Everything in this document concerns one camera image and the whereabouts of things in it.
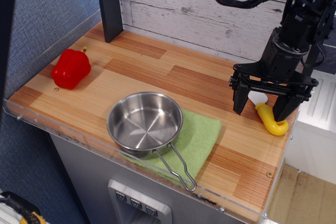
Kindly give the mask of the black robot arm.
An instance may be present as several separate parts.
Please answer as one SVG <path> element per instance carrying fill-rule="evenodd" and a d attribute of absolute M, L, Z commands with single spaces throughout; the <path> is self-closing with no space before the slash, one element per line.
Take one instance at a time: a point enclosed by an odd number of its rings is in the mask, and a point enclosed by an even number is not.
<path fill-rule="evenodd" d="M 276 121 L 283 121 L 318 85 L 311 72 L 326 56 L 323 42 L 334 29 L 335 0 L 285 1 L 280 26 L 272 31 L 261 59 L 234 65 L 229 84 L 237 114 L 249 93 L 257 91 L 277 97 L 272 111 Z"/>

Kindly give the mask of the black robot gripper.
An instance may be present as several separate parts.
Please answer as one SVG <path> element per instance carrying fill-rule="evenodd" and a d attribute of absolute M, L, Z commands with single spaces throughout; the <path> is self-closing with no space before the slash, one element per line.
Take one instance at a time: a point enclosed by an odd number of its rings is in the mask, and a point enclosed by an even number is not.
<path fill-rule="evenodd" d="M 285 120 L 304 101 L 311 98 L 317 82 L 296 71 L 307 46 L 292 48 L 280 38 L 280 28 L 275 28 L 260 60 L 254 63 L 238 63 L 229 86 L 234 90 L 234 111 L 241 114 L 250 91 L 278 96 L 273 107 L 276 122 Z"/>

